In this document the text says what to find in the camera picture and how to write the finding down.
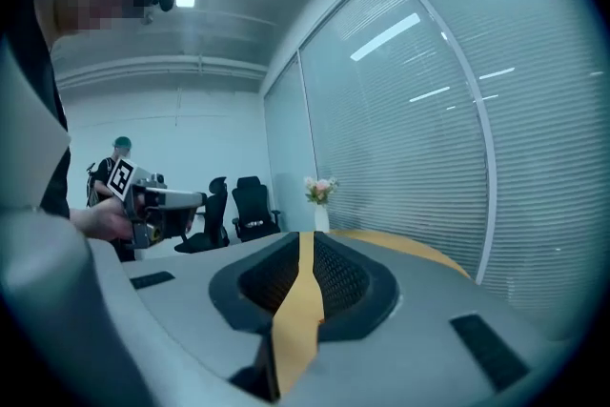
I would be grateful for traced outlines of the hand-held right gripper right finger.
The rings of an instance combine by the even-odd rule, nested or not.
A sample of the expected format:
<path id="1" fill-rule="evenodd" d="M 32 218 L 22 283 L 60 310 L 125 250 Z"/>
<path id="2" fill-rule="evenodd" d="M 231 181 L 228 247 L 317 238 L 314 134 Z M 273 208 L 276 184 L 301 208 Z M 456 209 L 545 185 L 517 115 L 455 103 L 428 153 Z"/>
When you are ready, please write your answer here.
<path id="1" fill-rule="evenodd" d="M 398 282 L 387 267 L 322 232 L 314 233 L 313 272 L 324 312 L 319 341 L 361 340 L 397 305 Z"/>

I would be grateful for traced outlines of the person's left hand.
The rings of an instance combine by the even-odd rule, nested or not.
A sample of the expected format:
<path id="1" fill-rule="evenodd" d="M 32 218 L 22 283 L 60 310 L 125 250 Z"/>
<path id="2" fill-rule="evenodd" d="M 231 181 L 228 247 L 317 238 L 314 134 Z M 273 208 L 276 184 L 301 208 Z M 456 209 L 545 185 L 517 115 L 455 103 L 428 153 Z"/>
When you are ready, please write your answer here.
<path id="1" fill-rule="evenodd" d="M 87 238 L 132 240 L 132 223 L 123 202 L 115 197 L 86 209 L 70 209 L 72 225 Z"/>

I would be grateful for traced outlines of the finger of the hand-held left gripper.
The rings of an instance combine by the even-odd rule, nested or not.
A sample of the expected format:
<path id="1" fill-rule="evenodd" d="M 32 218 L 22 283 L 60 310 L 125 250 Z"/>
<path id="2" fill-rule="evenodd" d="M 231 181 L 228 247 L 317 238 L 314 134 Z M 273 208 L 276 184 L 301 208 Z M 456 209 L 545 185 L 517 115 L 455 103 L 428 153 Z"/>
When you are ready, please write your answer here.
<path id="1" fill-rule="evenodd" d="M 182 192 L 161 188 L 147 188 L 144 192 L 144 207 L 160 210 L 197 209 L 202 207 L 207 196 L 200 192 Z"/>
<path id="2" fill-rule="evenodd" d="M 184 237 L 192 228 L 196 208 L 151 211 L 151 240 Z"/>

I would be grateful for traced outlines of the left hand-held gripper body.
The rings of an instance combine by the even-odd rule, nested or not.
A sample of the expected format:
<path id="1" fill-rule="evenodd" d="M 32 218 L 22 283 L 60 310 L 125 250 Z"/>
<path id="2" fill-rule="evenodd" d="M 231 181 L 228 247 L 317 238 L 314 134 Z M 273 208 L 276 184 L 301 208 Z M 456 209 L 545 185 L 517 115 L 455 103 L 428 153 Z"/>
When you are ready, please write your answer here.
<path id="1" fill-rule="evenodd" d="M 111 172 L 108 188 L 123 205 L 132 224 L 131 249 L 148 249 L 164 238 L 165 217 L 159 208 L 166 190 L 164 176 L 150 173 L 130 159 L 120 157 Z"/>

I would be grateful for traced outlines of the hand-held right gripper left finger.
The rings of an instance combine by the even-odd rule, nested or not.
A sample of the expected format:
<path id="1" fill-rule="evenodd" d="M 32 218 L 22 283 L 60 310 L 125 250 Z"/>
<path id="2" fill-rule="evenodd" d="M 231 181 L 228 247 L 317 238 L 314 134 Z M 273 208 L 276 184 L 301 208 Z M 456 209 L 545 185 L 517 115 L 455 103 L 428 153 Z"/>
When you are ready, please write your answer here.
<path id="1" fill-rule="evenodd" d="M 209 296 L 231 328 L 266 335 L 298 268 L 299 234 L 288 233 L 219 270 L 210 281 Z"/>

